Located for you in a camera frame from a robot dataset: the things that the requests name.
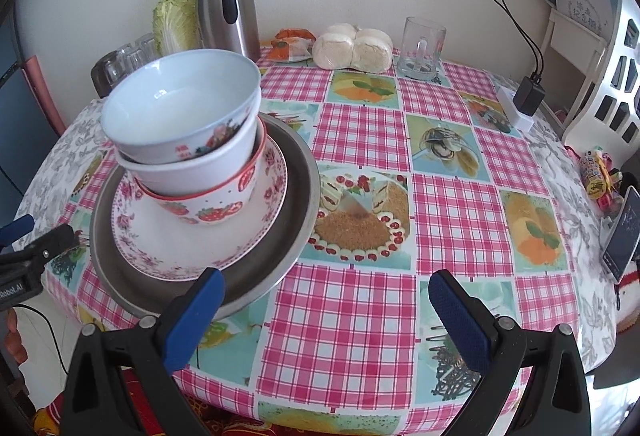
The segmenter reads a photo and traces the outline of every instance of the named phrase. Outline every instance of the floor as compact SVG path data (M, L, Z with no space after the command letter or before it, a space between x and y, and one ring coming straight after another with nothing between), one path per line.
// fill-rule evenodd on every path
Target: floor
M46 292L30 299L26 304L49 318L60 345L63 362L68 366L80 332L80 323L66 317ZM17 315L18 328L29 353L29 359L20 366L20 370L24 374L31 401L36 408L40 408L48 405L63 390L65 373L60 367L46 322L35 313L24 309L18 309ZM594 377L588 376L592 434L610 436L625 419L633 402L640 398L640 379L606 389L594 389L593 383ZM507 417L498 420L491 432L492 436L503 435L509 422ZM424 433L424 436L439 434L441 433L430 432Z

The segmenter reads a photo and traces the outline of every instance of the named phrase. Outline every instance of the human hand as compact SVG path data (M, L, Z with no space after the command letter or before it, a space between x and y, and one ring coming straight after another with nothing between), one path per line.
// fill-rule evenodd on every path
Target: human hand
M18 316L13 308L7 311L6 326L9 331L4 337L4 346L20 365L27 360L27 350L22 345L22 337L18 333Z

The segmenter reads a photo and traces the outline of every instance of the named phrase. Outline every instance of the tablecloth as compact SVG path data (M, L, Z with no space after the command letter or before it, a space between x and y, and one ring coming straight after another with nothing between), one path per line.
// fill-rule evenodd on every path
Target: tablecloth
M544 119L536 116L527 134L500 119L496 87L511 81L454 63L442 63L431 84L394 67L372 76L309 62L258 66L262 110L297 130L318 160L318 222L270 294L210 326L176 374L183 390L244 416L322 432L441 429L478 377L428 302L428 277L439 268L523 327L569 323L585 368L604 361L615 341L615 298L599 261L598 218ZM101 105L78 116L34 178L18 215L32 214L36 228L18 246L60 218L88 229L114 163ZM357 239L344 235L334 208L341 191L379 219ZM535 256L538 248L546 256ZM49 268L46 285L82 321L134 323L104 292L88 251Z

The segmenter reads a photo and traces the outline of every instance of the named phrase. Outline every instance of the metal bolt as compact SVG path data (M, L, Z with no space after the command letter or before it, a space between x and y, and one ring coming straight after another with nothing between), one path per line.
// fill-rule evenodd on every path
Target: metal bolt
M85 337L88 337L89 335L93 335L95 333L95 324L85 324L84 326L82 326L82 329L80 330L80 332Z
M152 328L156 325L156 318L153 315L147 315L140 319L138 325L145 330Z
M563 335L571 335L574 331L571 329L571 326L569 326L569 324L565 324L562 323L558 326L558 330L560 331L560 333L562 333Z
M515 321L511 317L500 317L498 319L498 326L505 330L513 330L516 325Z

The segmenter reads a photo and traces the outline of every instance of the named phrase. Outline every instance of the stacked bowl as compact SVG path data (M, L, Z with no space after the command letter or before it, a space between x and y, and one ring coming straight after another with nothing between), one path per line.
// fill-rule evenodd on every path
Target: stacked bowl
M190 225L215 225L249 201L266 128L260 71L226 51L190 50L124 79L102 110L116 160L159 207Z

